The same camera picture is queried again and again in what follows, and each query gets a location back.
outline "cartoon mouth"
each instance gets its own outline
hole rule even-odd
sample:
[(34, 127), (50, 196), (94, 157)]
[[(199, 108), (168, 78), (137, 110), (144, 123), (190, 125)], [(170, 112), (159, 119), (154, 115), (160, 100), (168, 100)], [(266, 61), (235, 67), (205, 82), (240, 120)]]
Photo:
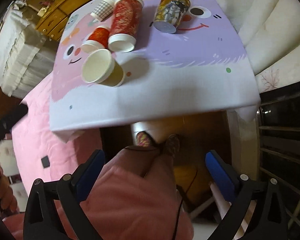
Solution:
[(72, 59), (71, 59), (68, 65), (73, 64), (73, 63), (76, 63), (76, 62), (78, 62), (80, 59), (82, 59), (82, 57), (79, 58), (79, 59), (77, 59), (77, 60), (75, 60), (75, 61), (72, 61)]
[(200, 26), (198, 26), (198, 27), (189, 28), (189, 29), (180, 29), (180, 28), (179, 28), (179, 31), (193, 31), (193, 30), (200, 29), (200, 28), (202, 28), (202, 27), (207, 27), (207, 28), (209, 28), (208, 25), (205, 25), (205, 24), (203, 24), (203, 23), (200, 23)]

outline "small red cup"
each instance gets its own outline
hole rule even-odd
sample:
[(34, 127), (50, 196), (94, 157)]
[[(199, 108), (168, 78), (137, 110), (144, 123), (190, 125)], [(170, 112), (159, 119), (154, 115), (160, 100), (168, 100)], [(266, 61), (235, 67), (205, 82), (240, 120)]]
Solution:
[(89, 54), (98, 49), (107, 49), (109, 33), (107, 26), (98, 26), (80, 48)]
[(108, 47), (114, 52), (129, 52), (136, 44), (136, 34), (143, 7), (142, 0), (116, 0)]

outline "finger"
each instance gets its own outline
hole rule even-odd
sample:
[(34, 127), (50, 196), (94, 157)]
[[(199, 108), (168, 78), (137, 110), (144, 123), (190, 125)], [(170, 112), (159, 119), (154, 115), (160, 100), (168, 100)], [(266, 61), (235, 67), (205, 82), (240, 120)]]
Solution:
[(3, 168), (0, 166), (0, 177), (3, 176)]
[(12, 213), (14, 213), (17, 208), (18, 208), (18, 202), (17, 202), (17, 199), (15, 197), (13, 197), (11, 203), (10, 203), (10, 206), (9, 206), (10, 210)]
[(1, 203), (0, 203), (1, 208), (3, 210), (7, 209), (10, 206), (10, 204), (13, 200), (13, 197), (14, 196), (13, 196), (12, 188), (8, 187), (8, 189), (7, 189), (6, 193), (4, 194), (4, 196), (1, 200)]
[(0, 179), (0, 199), (3, 198), (3, 196), (5, 195), (7, 189), (9, 188), (9, 180), (6, 176), (2, 176)]

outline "paper cup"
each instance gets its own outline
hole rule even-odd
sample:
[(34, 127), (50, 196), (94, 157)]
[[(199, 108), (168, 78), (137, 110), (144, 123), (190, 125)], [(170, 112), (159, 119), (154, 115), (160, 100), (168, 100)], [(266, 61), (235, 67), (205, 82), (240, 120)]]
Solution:
[(89, 54), (98, 49), (108, 48), (109, 31), (107, 26), (98, 26), (80, 48)]
[(93, 12), (90, 14), (98, 21), (103, 21), (110, 13), (113, 12), (114, 1), (113, 0), (102, 0)]
[(164, 33), (175, 33), (190, 7), (190, 0), (161, 0), (153, 26)]
[(115, 52), (132, 51), (143, 7), (142, 0), (116, 0), (108, 47)]
[(98, 83), (109, 87), (122, 85), (125, 73), (107, 49), (99, 49), (88, 56), (81, 73), (86, 83)]

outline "checkered cup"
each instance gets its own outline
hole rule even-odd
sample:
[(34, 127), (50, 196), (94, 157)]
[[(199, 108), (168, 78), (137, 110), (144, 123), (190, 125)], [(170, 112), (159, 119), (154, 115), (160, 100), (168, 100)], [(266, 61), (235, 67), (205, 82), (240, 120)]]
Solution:
[(101, 3), (90, 14), (93, 18), (98, 21), (103, 21), (110, 13), (113, 12), (114, 1), (112, 0), (102, 0)]

